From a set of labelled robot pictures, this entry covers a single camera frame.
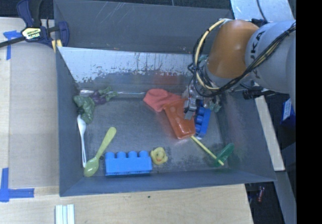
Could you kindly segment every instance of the orange object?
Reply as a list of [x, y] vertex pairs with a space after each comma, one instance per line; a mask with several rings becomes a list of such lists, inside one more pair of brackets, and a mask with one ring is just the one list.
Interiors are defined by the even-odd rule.
[[164, 89], [150, 89], [147, 91], [143, 101], [157, 112], [161, 112], [165, 103], [177, 101], [181, 96], [169, 93]]
[[184, 102], [180, 99], [164, 105], [164, 110], [178, 139], [189, 138], [196, 133], [194, 118], [185, 119]]

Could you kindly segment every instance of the blue tape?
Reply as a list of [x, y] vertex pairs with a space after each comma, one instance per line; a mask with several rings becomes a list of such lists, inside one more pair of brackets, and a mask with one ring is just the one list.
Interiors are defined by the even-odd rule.
[[[21, 37], [21, 33], [17, 32], [17, 31], [8, 31], [8, 32], [4, 32], [4, 36], [8, 39], [14, 39], [14, 38], [19, 38]], [[11, 58], [11, 45], [8, 45], [7, 47], [7, 60], [9, 60]]]
[[9, 168], [2, 169], [0, 202], [9, 202], [11, 198], [34, 198], [34, 188], [9, 189]]

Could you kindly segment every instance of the plastic spoon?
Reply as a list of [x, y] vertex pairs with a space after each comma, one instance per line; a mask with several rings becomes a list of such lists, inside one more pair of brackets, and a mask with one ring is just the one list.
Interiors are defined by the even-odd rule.
[[86, 177], [91, 177], [92, 175], [95, 174], [97, 169], [99, 168], [99, 159], [100, 156], [102, 156], [103, 152], [105, 151], [106, 147], [110, 144], [111, 140], [116, 134], [116, 128], [115, 127], [110, 127], [110, 129], [107, 131], [102, 144], [97, 151], [96, 155], [94, 158], [90, 159], [84, 168], [84, 176]]
[[86, 152], [85, 152], [85, 145], [84, 145], [84, 133], [86, 130], [86, 123], [85, 121], [81, 118], [80, 115], [77, 117], [77, 123], [78, 123], [78, 128], [79, 132], [81, 134], [80, 139], [82, 141], [82, 161], [83, 161], [83, 167], [85, 168], [86, 165]]

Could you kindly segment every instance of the red cloth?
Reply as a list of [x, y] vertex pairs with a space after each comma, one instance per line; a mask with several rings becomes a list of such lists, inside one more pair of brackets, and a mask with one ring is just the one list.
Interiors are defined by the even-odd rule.
[[143, 101], [150, 107], [152, 107], [155, 111], [161, 112], [165, 103], [177, 101], [180, 99], [180, 95], [169, 93], [164, 89], [151, 89], [147, 91]]

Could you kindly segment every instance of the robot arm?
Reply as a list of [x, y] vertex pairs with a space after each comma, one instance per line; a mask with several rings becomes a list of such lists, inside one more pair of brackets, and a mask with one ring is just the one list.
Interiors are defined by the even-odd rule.
[[[200, 56], [206, 36], [216, 27], [220, 29], [209, 55]], [[188, 66], [193, 78], [185, 118], [192, 117], [196, 100], [207, 104], [239, 86], [288, 93], [295, 110], [295, 29], [295, 21], [259, 27], [250, 21], [223, 19], [211, 26], [198, 40]]]

